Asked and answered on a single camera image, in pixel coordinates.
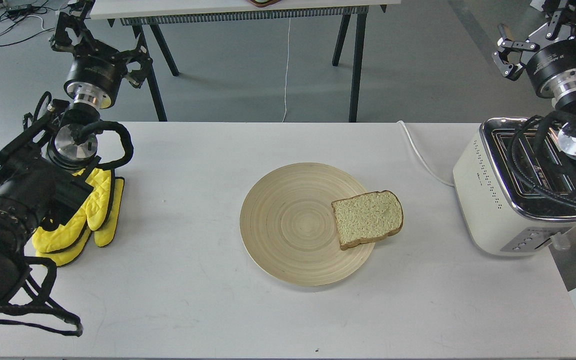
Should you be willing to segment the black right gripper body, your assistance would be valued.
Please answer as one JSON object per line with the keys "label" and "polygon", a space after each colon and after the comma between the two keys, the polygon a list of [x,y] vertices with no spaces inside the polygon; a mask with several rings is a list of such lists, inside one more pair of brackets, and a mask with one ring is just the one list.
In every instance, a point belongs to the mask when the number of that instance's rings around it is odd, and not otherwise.
{"label": "black right gripper body", "polygon": [[535,95],[548,99],[554,97],[553,86],[547,83],[558,75],[576,75],[576,34],[573,25],[560,25],[558,35],[547,39],[548,23],[528,35],[528,43],[535,51],[524,52],[524,69]]}

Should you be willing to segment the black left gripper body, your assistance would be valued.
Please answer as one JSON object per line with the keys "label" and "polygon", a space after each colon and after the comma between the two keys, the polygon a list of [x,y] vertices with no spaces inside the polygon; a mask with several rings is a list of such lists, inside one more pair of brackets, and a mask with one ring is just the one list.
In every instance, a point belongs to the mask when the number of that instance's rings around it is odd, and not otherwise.
{"label": "black left gripper body", "polygon": [[119,64],[121,51],[108,44],[98,45],[98,54],[74,54],[64,90],[75,102],[85,101],[87,96],[92,98],[87,102],[96,109],[109,109],[116,103],[127,69]]}

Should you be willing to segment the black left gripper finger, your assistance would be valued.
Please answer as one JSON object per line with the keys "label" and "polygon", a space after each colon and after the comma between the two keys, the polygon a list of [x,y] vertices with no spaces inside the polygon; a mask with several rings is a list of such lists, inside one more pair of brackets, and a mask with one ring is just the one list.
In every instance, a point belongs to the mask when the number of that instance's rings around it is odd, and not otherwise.
{"label": "black left gripper finger", "polygon": [[132,50],[118,53],[118,63],[126,67],[126,74],[122,77],[135,89],[140,89],[153,70],[153,59],[148,48],[141,44]]}
{"label": "black left gripper finger", "polygon": [[54,32],[50,37],[51,50],[73,55],[99,54],[98,41],[85,24],[94,4],[94,0],[67,2],[66,9],[58,13]]}

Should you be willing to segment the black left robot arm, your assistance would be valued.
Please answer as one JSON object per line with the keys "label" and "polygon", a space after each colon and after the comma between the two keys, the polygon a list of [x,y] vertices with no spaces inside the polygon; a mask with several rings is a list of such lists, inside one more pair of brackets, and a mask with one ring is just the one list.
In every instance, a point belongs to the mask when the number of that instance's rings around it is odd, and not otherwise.
{"label": "black left robot arm", "polygon": [[153,60],[144,35],[119,51],[95,39],[85,25],[92,0],[58,14],[50,45],[73,55],[64,84],[67,100],[45,92],[23,132],[0,151],[0,324],[52,315],[75,326],[80,317],[51,298],[57,268],[80,255],[94,235],[98,246],[115,235],[125,180],[115,169],[134,155],[130,132],[99,111],[115,104],[121,81],[140,88]]}

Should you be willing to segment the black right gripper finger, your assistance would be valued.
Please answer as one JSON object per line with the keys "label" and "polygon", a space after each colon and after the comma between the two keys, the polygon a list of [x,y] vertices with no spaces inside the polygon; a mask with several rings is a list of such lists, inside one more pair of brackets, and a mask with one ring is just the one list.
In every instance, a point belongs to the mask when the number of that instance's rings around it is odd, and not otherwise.
{"label": "black right gripper finger", "polygon": [[515,41],[510,28],[505,23],[499,23],[497,30],[500,37],[497,41],[497,49],[491,55],[493,63],[503,78],[516,81],[521,77],[525,68],[521,56],[528,53],[528,59],[530,59],[540,49],[540,46],[527,39]]}
{"label": "black right gripper finger", "polygon": [[576,36],[576,0],[544,0],[541,11],[547,19],[543,35],[547,41]]}

